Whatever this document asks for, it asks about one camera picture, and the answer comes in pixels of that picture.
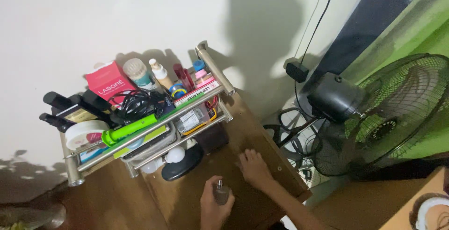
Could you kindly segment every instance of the electric fan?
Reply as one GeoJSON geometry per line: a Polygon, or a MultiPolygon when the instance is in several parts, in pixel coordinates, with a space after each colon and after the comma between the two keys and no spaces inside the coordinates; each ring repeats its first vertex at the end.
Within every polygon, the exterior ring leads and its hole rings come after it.
{"type": "Polygon", "coordinates": [[[358,86],[325,73],[306,93],[326,118],[313,141],[315,168],[338,176],[391,165],[388,159],[417,143],[445,108],[448,84],[449,58],[432,54],[399,59],[358,86]]]}

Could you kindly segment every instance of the power adapter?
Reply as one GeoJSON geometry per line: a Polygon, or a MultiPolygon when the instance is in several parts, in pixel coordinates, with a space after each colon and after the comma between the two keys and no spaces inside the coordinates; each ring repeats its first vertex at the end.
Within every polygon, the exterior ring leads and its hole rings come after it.
{"type": "Polygon", "coordinates": [[[309,69],[300,64],[300,61],[294,57],[291,57],[285,61],[287,63],[285,71],[287,75],[293,78],[296,82],[302,83],[306,81],[309,69]]]}

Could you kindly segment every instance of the beige bottle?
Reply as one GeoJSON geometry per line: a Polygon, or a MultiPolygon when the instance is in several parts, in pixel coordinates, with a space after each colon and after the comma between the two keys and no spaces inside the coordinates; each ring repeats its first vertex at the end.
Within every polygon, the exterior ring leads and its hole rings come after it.
{"type": "Polygon", "coordinates": [[[173,85],[173,82],[167,75],[167,70],[160,65],[156,59],[150,59],[149,64],[151,65],[151,70],[153,71],[154,77],[158,82],[167,90],[173,85]]]}

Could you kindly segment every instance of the metal rack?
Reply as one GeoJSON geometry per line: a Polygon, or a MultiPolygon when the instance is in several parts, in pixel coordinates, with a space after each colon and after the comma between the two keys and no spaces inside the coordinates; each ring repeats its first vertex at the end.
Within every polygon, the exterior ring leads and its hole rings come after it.
{"type": "Polygon", "coordinates": [[[211,126],[213,126],[219,122],[222,122],[222,121],[230,122],[233,119],[233,117],[232,117],[231,113],[227,110],[225,104],[222,102],[219,94],[225,93],[226,95],[231,96],[235,93],[235,89],[233,88],[233,86],[229,82],[229,80],[226,78],[226,76],[223,74],[223,72],[216,66],[215,62],[210,57],[210,55],[207,53],[206,49],[207,49],[207,41],[203,41],[203,42],[199,43],[198,46],[195,47],[195,51],[196,51],[196,54],[198,55],[198,58],[204,61],[204,63],[207,65],[210,72],[212,73],[212,75],[214,76],[216,81],[220,84],[220,86],[211,90],[210,92],[206,93],[205,95],[199,97],[195,101],[189,103],[187,106],[179,109],[176,113],[174,113],[170,117],[141,131],[140,133],[138,133],[135,136],[127,137],[124,140],[118,142],[112,150],[104,152],[103,154],[91,159],[87,163],[80,165],[79,164],[79,162],[80,162],[79,155],[82,152],[85,152],[87,150],[91,150],[91,149],[94,149],[94,148],[100,146],[101,143],[88,145],[86,147],[83,147],[82,150],[78,150],[76,152],[71,151],[70,149],[65,147],[65,145],[63,145],[62,150],[64,152],[64,161],[65,161],[65,165],[67,167],[69,186],[81,185],[82,183],[84,183],[83,172],[110,159],[111,157],[113,157],[113,155],[115,153],[119,152],[120,150],[124,149],[125,147],[130,146],[135,141],[145,137],[146,135],[155,131],[156,129],[160,128],[161,126],[166,125],[169,122],[172,122],[173,120],[175,120],[176,118],[179,118],[182,115],[188,113],[194,107],[201,105],[202,103],[204,103],[205,101],[207,101],[208,99],[210,99],[211,97],[214,97],[216,95],[218,95],[218,97],[219,97],[218,107],[222,111],[221,116],[217,117],[215,120],[207,123],[200,129],[196,130],[195,132],[193,132],[185,137],[181,138],[181,136],[177,132],[177,139],[175,142],[173,142],[169,145],[166,145],[162,148],[155,149],[154,153],[151,156],[142,160],[136,167],[132,166],[129,163],[125,163],[130,177],[138,176],[139,175],[138,169],[142,168],[144,165],[148,164],[149,162],[153,161],[154,159],[163,156],[169,150],[171,150],[173,147],[176,147],[177,145],[182,144],[183,142],[193,138],[194,136],[202,133],[204,130],[210,128],[211,126]]]}

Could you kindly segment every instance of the red box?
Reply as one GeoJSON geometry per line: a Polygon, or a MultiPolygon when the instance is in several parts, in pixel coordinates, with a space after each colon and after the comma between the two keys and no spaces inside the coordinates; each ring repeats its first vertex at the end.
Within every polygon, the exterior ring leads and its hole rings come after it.
{"type": "MultiPolygon", "coordinates": [[[[105,64],[93,72],[86,74],[89,89],[97,95],[109,101],[109,99],[116,93],[135,90],[136,86],[131,83],[131,80],[123,72],[123,69],[115,62],[105,64]]],[[[121,107],[125,97],[115,98],[115,102],[110,101],[111,105],[121,107]]]]}

